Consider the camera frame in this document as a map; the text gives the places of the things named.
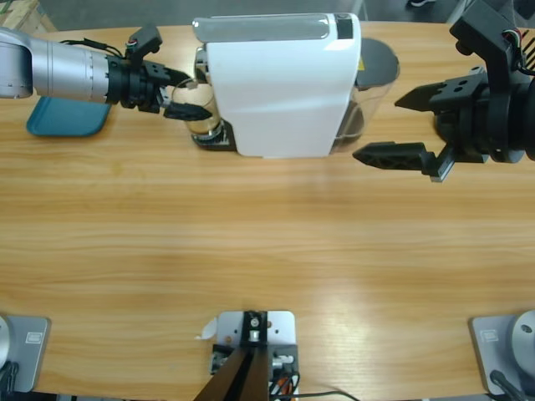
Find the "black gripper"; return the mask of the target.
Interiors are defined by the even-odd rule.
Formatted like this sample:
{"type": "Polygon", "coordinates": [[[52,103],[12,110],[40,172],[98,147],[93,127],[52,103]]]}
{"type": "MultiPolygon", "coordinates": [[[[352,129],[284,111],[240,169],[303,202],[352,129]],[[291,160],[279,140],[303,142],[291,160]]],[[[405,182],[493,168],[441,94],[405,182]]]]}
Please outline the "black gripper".
{"type": "Polygon", "coordinates": [[[414,170],[442,182],[455,163],[517,163],[527,155],[527,82],[497,92],[481,76],[421,85],[396,107],[432,112],[445,147],[436,157],[423,143],[376,142],[352,156],[381,170],[414,170]]]}
{"type": "MultiPolygon", "coordinates": [[[[170,69],[161,63],[143,61],[139,68],[134,68],[126,60],[121,62],[121,79],[121,105],[152,114],[160,113],[162,88],[182,87],[193,80],[187,73],[170,69]]],[[[164,111],[164,117],[181,121],[203,121],[211,117],[211,112],[195,104],[170,102],[164,111]]]]}

